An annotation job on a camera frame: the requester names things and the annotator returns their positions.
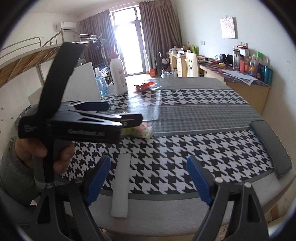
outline glass door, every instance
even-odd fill
[[[139,7],[113,12],[112,18],[126,76],[146,73]]]

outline sleeve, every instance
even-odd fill
[[[29,206],[39,196],[33,170],[27,168],[15,153],[15,140],[11,138],[0,163],[0,187],[18,203]]]

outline white wall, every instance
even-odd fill
[[[43,45],[60,31],[60,30],[57,31],[56,25],[62,21],[76,23],[77,17],[71,16],[71,15],[65,15],[65,14],[56,14],[56,13],[28,13],[24,15],[23,18],[15,26],[13,32],[9,35],[9,37],[7,38],[2,48],[5,48],[11,44],[14,44],[21,40],[25,40],[32,37],[40,37],[41,44]],[[73,32],[71,33],[69,32],[65,34],[65,41],[73,42],[75,41],[75,39],[77,39],[77,36]],[[62,38],[60,35],[57,37],[57,40],[58,40],[58,43],[62,43]],[[35,43],[38,41],[39,41],[38,39],[33,39],[25,43],[17,44],[1,52],[0,56],[3,56],[4,54],[12,50],[15,50],[17,48],[20,48],[22,46]],[[27,51],[30,51],[32,49],[37,49],[37,48],[40,48],[40,45],[36,44],[36,45],[26,47],[24,49],[15,51],[14,53],[0,59],[0,64],[4,63],[5,61],[15,56],[18,56],[22,53],[25,53]]]
[[[178,9],[183,42],[199,47],[208,57],[232,54],[237,41],[247,42],[271,61],[272,89],[263,117],[277,133],[296,165],[296,49],[285,29],[258,0],[173,0]],[[235,17],[238,39],[223,39],[220,19]],[[284,214],[296,195],[294,182],[279,202]]]
[[[49,61],[41,65],[45,78],[51,63],[52,61]],[[28,97],[40,87],[36,68],[32,68],[0,88],[0,156],[9,138],[17,134],[14,122],[19,114],[30,105]]]
[[[61,21],[77,22],[77,17],[54,13],[28,13],[16,25],[3,48],[20,40],[35,36],[39,36],[41,38],[41,43],[44,44],[57,33],[56,24]],[[74,33],[68,33],[65,40],[74,41],[73,38]],[[38,45],[33,45],[18,50],[2,58],[0,64],[19,54],[39,47]],[[44,78],[47,76],[51,63],[52,61],[49,61],[41,66]],[[41,84],[36,68],[32,68],[15,77],[0,88],[0,153],[3,153],[9,138],[16,134],[14,122],[19,114],[30,105],[28,97],[40,87]]]

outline snack package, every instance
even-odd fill
[[[121,133],[125,136],[131,135],[145,139],[150,139],[153,136],[152,126],[146,122],[142,122],[142,124],[137,127],[124,128]]]
[[[143,85],[134,85],[136,87],[136,92],[143,92],[149,90],[154,85],[154,82],[150,81]]]

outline finger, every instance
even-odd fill
[[[62,161],[67,161],[71,159],[74,156],[75,153],[75,147],[74,144],[71,143],[71,145],[67,148],[65,148],[62,153],[61,153],[61,160]]]
[[[70,163],[70,159],[68,159],[66,161],[62,161],[62,160],[56,161],[54,163],[55,172],[59,173],[59,174],[65,173],[67,170],[67,167],[69,166],[69,163]]]
[[[41,143],[40,140],[35,138],[17,139],[16,150],[17,149],[21,153],[21,156],[27,158],[31,157],[31,154],[41,158],[44,158],[47,155],[46,147]]]

